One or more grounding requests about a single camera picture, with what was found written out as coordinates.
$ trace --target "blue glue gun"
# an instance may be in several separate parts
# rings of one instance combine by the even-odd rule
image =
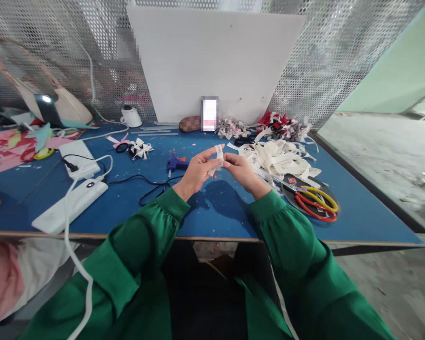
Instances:
[[[171,176],[172,171],[176,169],[185,170],[189,166],[189,162],[182,161],[176,157],[175,149],[170,152],[170,158],[167,162],[167,171],[169,173],[169,178]]]

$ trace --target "power strip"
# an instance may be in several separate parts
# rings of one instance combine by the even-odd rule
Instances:
[[[104,182],[96,182],[95,179],[88,179],[71,191],[68,203],[71,204],[69,223],[83,213],[108,187]],[[32,226],[46,234],[54,236],[60,234],[65,228],[66,222],[64,201],[65,198],[60,199],[43,212],[32,222]]]
[[[65,157],[65,160],[67,160],[69,163],[73,165],[76,165],[79,168],[79,170],[77,171],[71,171],[71,169],[65,165],[66,171],[68,172],[69,177],[71,177],[72,179],[76,179],[79,171],[80,171],[79,179],[91,178],[94,176],[95,173],[101,171],[101,168],[99,167],[98,163],[92,162],[92,160],[94,160],[94,157],[82,140],[76,140],[74,142],[62,145],[60,147],[60,153],[62,157],[69,154],[82,156],[82,157],[77,157],[77,156]],[[80,170],[80,167],[87,163],[91,163],[91,164],[85,166],[83,169]]]

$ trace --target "metal mesh panel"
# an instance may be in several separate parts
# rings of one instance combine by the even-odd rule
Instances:
[[[0,0],[0,38],[26,47],[83,103],[120,116],[124,104],[156,120],[124,0]],[[301,14],[306,24],[269,109],[308,117],[320,128],[406,27],[425,0],[136,0],[137,5]],[[35,63],[11,45],[1,49],[12,74],[53,93]],[[0,73],[0,105],[24,105]]]

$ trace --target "white power bank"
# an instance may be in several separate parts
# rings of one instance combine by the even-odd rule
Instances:
[[[104,182],[96,182],[95,179],[88,179],[75,188],[68,196],[70,204],[69,223],[75,220],[83,211],[88,208],[107,189]],[[43,212],[33,222],[32,226],[50,235],[58,235],[65,228],[65,198]]]

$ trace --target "hand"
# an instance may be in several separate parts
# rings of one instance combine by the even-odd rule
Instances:
[[[247,192],[251,193],[256,201],[271,191],[271,188],[265,185],[254,173],[252,166],[244,157],[234,153],[225,153],[223,159],[223,167],[231,172],[235,180]]]
[[[222,163],[221,159],[209,158],[215,153],[216,148],[212,147],[194,156],[190,160],[189,166],[181,181],[173,186],[173,190],[175,190],[184,201],[187,202],[193,194],[199,192],[203,183],[210,177],[208,171],[218,167]]]

